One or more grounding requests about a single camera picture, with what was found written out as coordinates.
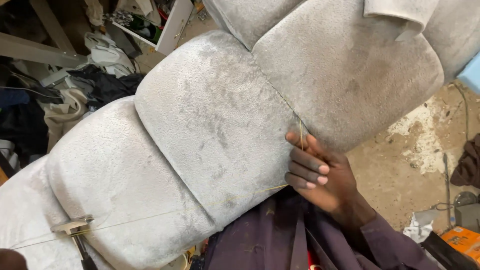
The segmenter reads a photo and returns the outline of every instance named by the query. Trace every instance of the gray upholstered sofa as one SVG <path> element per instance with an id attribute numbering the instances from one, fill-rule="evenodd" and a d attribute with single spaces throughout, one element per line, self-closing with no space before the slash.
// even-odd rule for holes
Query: gray upholstered sofa
<path id="1" fill-rule="evenodd" d="M 222 30 L 168 55 L 136 96 L 0 187 L 0 247 L 30 269 L 81 269 L 49 228 L 92 214 L 85 237 L 100 268 L 158 268 L 284 184 L 283 137 L 299 117 L 347 151 L 480 48 L 478 1 L 204 1 Z"/>

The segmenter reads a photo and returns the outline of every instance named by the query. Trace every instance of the brown cloth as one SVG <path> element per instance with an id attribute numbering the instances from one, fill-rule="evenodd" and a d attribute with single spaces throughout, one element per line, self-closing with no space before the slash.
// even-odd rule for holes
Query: brown cloth
<path id="1" fill-rule="evenodd" d="M 450 182 L 457 186 L 472 185 L 480 188 L 480 134 L 463 146 L 465 152 L 458 160 Z"/>

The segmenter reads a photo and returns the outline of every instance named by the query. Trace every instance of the dark purple shirt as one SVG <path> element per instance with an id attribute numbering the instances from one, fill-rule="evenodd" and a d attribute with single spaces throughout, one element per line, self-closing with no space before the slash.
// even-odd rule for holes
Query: dark purple shirt
<path id="1" fill-rule="evenodd" d="M 307 241 L 322 270 L 438 270 L 379 214 L 355 250 L 329 215 L 288 187 L 210 237 L 204 270 L 308 270 Z"/>

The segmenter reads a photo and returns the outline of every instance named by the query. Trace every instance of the concrete floor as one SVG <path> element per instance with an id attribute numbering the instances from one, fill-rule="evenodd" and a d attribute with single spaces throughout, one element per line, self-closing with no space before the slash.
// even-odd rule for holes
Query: concrete floor
<path id="1" fill-rule="evenodd" d="M 183 31 L 179 46 L 204 32 L 217 29 L 213 19 L 193 18 Z M 148 73 L 165 56 L 140 43 L 143 55 L 137 58 L 142 73 Z M 464 91 L 468 104 L 468 138 L 480 131 L 480 97 Z M 448 155 L 449 175 L 457 165 L 466 140 L 465 102 L 455 85 L 444 86 L 433 97 L 386 130 L 349 153 L 358 189 L 392 226 L 409 225 L 412 212 L 446 202 L 443 153 Z M 473 187 L 450 185 L 451 201 L 461 191 Z M 446 211 L 441 211 L 433 227 L 447 228 Z"/>

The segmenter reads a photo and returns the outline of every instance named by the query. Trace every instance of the orange box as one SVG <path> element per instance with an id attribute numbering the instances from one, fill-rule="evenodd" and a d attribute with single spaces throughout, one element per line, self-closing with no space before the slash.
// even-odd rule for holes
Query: orange box
<path id="1" fill-rule="evenodd" d="M 457 226 L 443 234 L 442 239 L 480 266 L 480 233 Z"/>

